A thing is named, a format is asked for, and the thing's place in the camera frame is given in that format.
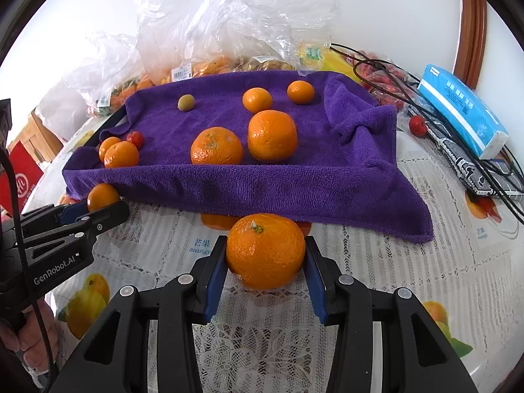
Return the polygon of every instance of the cable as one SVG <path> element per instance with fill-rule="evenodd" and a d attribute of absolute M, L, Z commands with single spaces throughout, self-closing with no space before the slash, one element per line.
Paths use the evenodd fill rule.
<path fill-rule="evenodd" d="M 24 279 L 26 282 L 26 288 L 27 288 L 27 293 L 29 295 L 29 300 L 33 307 L 33 311 L 35 312 L 36 320 L 38 322 L 38 327 L 40 328 L 40 332 L 42 334 L 42 339 L 44 340 L 44 346 L 46 349 L 47 364 L 48 364 L 48 369 L 49 369 L 49 378 L 48 378 L 47 386 L 43 393 L 48 393 L 57 376 L 56 368 L 54 366 L 53 352 L 51 350 L 49 336 L 47 335 L 46 326 L 44 324 L 44 318 L 42 317 L 40 307 L 38 307 L 38 298 L 35 295 L 33 284 L 29 277 L 27 256 L 26 256 L 26 250 L 24 247 L 24 235 L 22 232 L 22 222 L 20 220 L 20 209 L 18 208 L 18 200 L 17 200 L 17 193 L 16 193 L 17 187 L 16 187 L 15 170 L 13 169 L 11 165 L 11 161 L 9 160 L 9 156 L 7 155 L 5 149 L 0 149 L 0 163 L 2 164 L 2 166 L 4 167 L 6 171 L 7 179 L 9 181 L 12 218 L 13 218 L 14 226 L 15 226 L 15 236 L 16 236 L 16 243 L 18 247 L 18 253 L 20 254 L 20 263 L 22 264 L 22 273 L 24 275 Z"/>
<path fill-rule="evenodd" d="M 522 175 L 522 169 L 520 167 L 520 164 L 516 160 L 515 156 L 512 154 L 512 152 L 507 147 L 503 148 L 502 156 L 506 159 L 506 163 L 507 163 L 507 166 L 509 168 L 509 173 L 504 173 L 498 167 L 494 166 L 492 161 L 480 160 L 472 152 L 470 147 L 468 147 L 468 145 L 464 142 L 462 137 L 454 129 L 454 127 L 450 124 L 450 122 L 446 119 L 446 117 L 444 117 L 442 114 L 440 114 L 433 107 L 433 105 L 424 96 L 422 96 L 418 92 L 418 90 L 413 89 L 410 84 L 406 83 L 405 81 L 402 81 L 400 78 L 398 78 L 397 76 L 395 76 L 391 72 L 389 72 L 389 70 L 387 69 L 386 65 L 394 66 L 394 67 L 396 67 L 398 69 L 403 70 L 404 72 L 407 72 L 407 71 L 405 71 L 404 69 L 402 69 L 401 67 L 399 67 L 398 65 L 396 65 L 396 64 L 394 64 L 394 63 L 392 63 L 390 61 L 385 61 L 385 60 L 381 60 L 381 59 L 370 59 L 363 52 L 356 51 L 356 50 L 354 50 L 351 47 L 343 46 L 341 44 L 332 44 L 332 46 L 345 48 L 345 49 L 348 49 L 348 50 L 350 50 L 352 52 L 355 52 L 356 54 L 360 55 L 362 57 L 362 59 L 359 59 L 358 57 L 355 57 L 353 55 L 349 55 L 349 54 L 347 54 L 345 52 L 342 52 L 342 51 L 340 51 L 340 50 L 338 50 L 336 48 L 331 47 L 331 49 L 333 51 L 335 51 L 336 53 L 341 54 L 342 56 L 348 57 L 352 61 L 354 61 L 354 63 L 353 63 L 353 72 L 355 73 L 356 77 L 359 78 L 363 83 L 366 83 L 370 87 L 372 87 L 372 88 L 374 88 L 376 90 L 379 90 L 382 93 L 390 95 L 390 96 L 392 96 L 392 97 L 394 97 L 396 99 L 399 99 L 402 102 L 405 102 L 405 103 L 415 107 L 425 117 L 426 121 L 428 121 L 428 123 L 432 125 L 432 127 L 434 127 L 436 130 L 441 132 L 441 134 L 444 137 L 447 137 L 450 140 L 453 140 L 459 147 L 461 147 L 462 150 L 466 153 L 466 155 L 470 158 L 472 163 L 476 166 L 476 168 L 478 169 L 479 173 L 486 179 L 488 184 L 493 189 L 494 193 L 504 202 L 504 204 L 508 207 L 508 209 L 511 211 L 511 213 L 517 218 L 517 220 L 520 221 L 521 223 L 524 223 L 524 212 L 523 212 L 522 208 L 519 207 L 517 205 L 517 203 L 514 200 L 512 200 L 506 194 L 506 192 L 500 186 L 499 182 L 492 175 L 492 172 L 493 172 L 495 174 L 498 174 L 499 176 L 504 177 L 505 180 L 509 184 L 511 184 L 517 191 L 519 191 L 521 193 L 524 193 L 524 190 L 522 188 L 523 185 L 524 185 L 524 177 Z M 381 87 L 381 86 L 379 86 L 377 84 L 372 83 L 368 79 L 363 78 L 362 75 L 360 75 L 360 73 L 358 73 L 358 70 L 357 70 L 358 67 L 360 65 L 362 65 L 362 64 L 369 65 L 372 68 L 374 68 L 375 70 L 379 70 L 379 71 L 382 71 L 383 73 L 385 73 L 390 78 L 391 82 L 398 87 L 398 89 L 402 92 L 402 94 L 404 94 L 404 96 L 399 96 L 396 93 L 392 93 L 391 91 L 388 91 L 388 90 L 384 89 L 383 87 Z M 420 80 L 418 78 L 416 78 L 414 75 L 412 75 L 409 72 L 407 72 L 407 74 L 411 78 L 413 78 L 416 81 L 416 83 L 420 83 Z M 418 95 L 419 97 L 423 98 L 426 101 L 426 103 L 430 107 L 432 107 L 434 110 L 433 111 L 428 111 L 428 109 L 426 109 L 423 106 L 417 104 L 409 96 L 409 94 L 407 93 L 405 88 L 410 89 L 416 95 Z M 438 125 L 433 119 L 438 120 L 443 128 L 441 128 L 441 125 Z M 518 181 L 520 182 L 520 186 L 517 186 L 513 182 L 513 180 L 510 178 L 511 175 L 514 175 L 518 179 Z"/>

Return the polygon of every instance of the purple cloth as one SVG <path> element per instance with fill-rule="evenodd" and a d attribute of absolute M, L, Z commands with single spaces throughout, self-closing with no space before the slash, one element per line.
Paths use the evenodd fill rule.
<path fill-rule="evenodd" d="M 124 197 L 200 213 L 276 213 L 293 220 L 366 227 L 423 243 L 433 238 L 428 207 L 396 166 L 396 112 L 348 77 L 317 72 L 311 104 L 296 105 L 288 85 L 296 72 L 214 75 L 141 90 L 126 103 L 128 121 L 101 133 L 124 138 L 130 129 L 145 136 L 136 167 L 104 169 L 95 148 L 81 147 L 64 167 L 73 198 L 98 183 L 111 183 Z M 252 114 L 243 93 L 263 87 L 273 108 L 290 114 L 299 148 L 283 164 L 260 164 L 247 145 Z M 195 96 L 190 112 L 177 109 L 184 94 Z M 204 129 L 233 131 L 244 146 L 241 165 L 192 165 L 190 147 Z"/>

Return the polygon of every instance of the cherry tomato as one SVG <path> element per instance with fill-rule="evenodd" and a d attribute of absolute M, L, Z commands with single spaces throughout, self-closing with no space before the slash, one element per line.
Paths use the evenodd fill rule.
<path fill-rule="evenodd" d="M 126 140 L 134 144 L 137 149 L 140 149 L 143 145 L 144 138 L 140 131 L 132 131 L 126 136 Z"/>
<path fill-rule="evenodd" d="M 423 137 L 428 132 L 428 126 L 420 115 L 413 115 L 409 120 L 409 131 L 417 137 Z"/>

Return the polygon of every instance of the red box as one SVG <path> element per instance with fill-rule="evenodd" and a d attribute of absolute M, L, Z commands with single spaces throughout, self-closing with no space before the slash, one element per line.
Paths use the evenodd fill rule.
<path fill-rule="evenodd" d="M 26 151 L 26 148 L 24 148 L 21 142 L 18 142 L 15 147 L 12 148 L 9 159 L 15 170 L 18 207 L 21 212 L 44 172 L 35 163 L 33 158 L 31 158 L 31 155 Z M 5 171 L 0 177 L 0 204 L 12 215 L 9 181 Z"/>

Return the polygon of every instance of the blue tissue package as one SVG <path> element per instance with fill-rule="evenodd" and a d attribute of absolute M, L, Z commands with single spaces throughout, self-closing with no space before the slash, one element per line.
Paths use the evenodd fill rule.
<path fill-rule="evenodd" d="M 508 132 L 486 104 L 445 69 L 428 65 L 418 90 L 479 159 L 495 158 L 508 140 Z"/>

